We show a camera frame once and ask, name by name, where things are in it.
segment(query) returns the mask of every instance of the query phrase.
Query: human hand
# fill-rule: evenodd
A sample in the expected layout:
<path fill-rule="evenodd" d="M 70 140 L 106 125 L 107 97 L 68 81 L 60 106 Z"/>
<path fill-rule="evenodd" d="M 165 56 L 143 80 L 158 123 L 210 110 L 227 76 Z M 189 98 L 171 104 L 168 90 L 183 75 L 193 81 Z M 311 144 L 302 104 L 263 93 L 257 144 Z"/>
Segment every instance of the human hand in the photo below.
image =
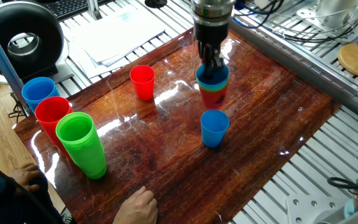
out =
<path fill-rule="evenodd" d="M 21 166 L 18 169 L 14 169 L 10 171 L 9 177 L 12 177 L 18 184 L 24 187 L 29 192 L 36 192 L 39 190 L 39 185 L 29 185 L 30 181 L 36 177 L 42 177 L 41 171 L 39 171 L 39 167 L 34 164 L 26 164 Z M 22 195 L 23 192 L 16 188 L 16 191 L 13 196 L 18 197 Z"/>
<path fill-rule="evenodd" d="M 142 187 L 122 203 L 112 224 L 156 224 L 157 216 L 153 192 Z"/>

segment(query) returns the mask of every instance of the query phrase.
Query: black desk fan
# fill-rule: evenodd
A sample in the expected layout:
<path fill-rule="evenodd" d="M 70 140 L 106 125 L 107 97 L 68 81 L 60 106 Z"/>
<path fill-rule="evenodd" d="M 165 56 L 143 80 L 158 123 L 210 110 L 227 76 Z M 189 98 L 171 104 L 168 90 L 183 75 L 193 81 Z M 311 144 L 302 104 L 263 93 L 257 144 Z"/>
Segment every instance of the black desk fan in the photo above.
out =
<path fill-rule="evenodd" d="M 25 47 L 11 43 L 23 33 L 31 39 Z M 14 1 L 0 5 L 0 44 L 24 83 L 58 72 L 55 63 L 63 50 L 63 31 L 56 17 L 37 3 Z"/>

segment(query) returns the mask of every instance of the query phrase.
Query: stack of cups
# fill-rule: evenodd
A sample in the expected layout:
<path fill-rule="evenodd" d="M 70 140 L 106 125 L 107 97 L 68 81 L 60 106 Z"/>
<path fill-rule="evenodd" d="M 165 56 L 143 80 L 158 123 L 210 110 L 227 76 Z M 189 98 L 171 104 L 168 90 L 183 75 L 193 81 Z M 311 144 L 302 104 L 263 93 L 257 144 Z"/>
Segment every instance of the stack of cups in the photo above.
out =
<path fill-rule="evenodd" d="M 82 112 L 66 115 L 57 124 L 56 135 L 87 177 L 98 179 L 106 173 L 104 148 L 91 116 Z"/>
<path fill-rule="evenodd" d="M 205 68 L 203 64 L 197 69 L 196 78 L 205 106 L 210 110 L 222 107 L 229 83 L 229 69 L 226 66 L 220 69 Z"/>
<path fill-rule="evenodd" d="M 22 96 L 33 113 L 42 100 L 51 96 L 60 96 L 55 82 L 50 78 L 38 77 L 23 86 Z"/>
<path fill-rule="evenodd" d="M 69 113 L 72 113 L 69 102 L 60 96 L 53 96 L 43 100 L 35 109 L 35 117 L 41 124 L 44 131 L 48 134 L 50 140 L 67 158 L 71 159 L 66 149 L 56 136 L 56 126 L 59 121 Z"/>

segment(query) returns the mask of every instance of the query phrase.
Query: red cup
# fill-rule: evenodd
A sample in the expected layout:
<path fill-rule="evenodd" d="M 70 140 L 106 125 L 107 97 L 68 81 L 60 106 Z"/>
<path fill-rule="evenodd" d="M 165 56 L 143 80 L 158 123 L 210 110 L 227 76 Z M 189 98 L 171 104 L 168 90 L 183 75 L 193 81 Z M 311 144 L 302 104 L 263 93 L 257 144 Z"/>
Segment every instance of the red cup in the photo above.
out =
<path fill-rule="evenodd" d="M 226 97 L 227 85 L 219 91 L 208 91 L 200 87 L 201 97 L 209 110 L 218 110 L 223 106 Z"/>
<path fill-rule="evenodd" d="M 149 100 L 153 98 L 155 72 L 152 67 L 147 65 L 136 66 L 131 70 L 129 76 L 138 99 Z"/>
<path fill-rule="evenodd" d="M 50 140 L 69 159 L 71 159 L 71 157 L 68 155 L 62 142 L 60 142 L 59 138 L 56 136 L 56 126 L 64 116 L 72 112 L 73 109 L 68 101 L 60 96 L 53 96 L 41 101 L 35 109 L 35 117 L 44 131 L 48 134 Z"/>

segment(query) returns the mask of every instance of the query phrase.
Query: keyboard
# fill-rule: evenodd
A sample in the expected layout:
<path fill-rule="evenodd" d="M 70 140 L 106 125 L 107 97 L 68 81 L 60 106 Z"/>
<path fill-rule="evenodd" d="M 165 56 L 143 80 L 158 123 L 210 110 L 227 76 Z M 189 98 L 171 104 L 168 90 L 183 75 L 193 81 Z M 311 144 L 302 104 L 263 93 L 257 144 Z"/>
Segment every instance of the keyboard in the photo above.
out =
<path fill-rule="evenodd" d="M 100 0 L 98 4 L 104 4 L 111 0 Z M 87 0 L 59 0 L 44 5 L 59 20 L 67 19 L 88 10 Z"/>

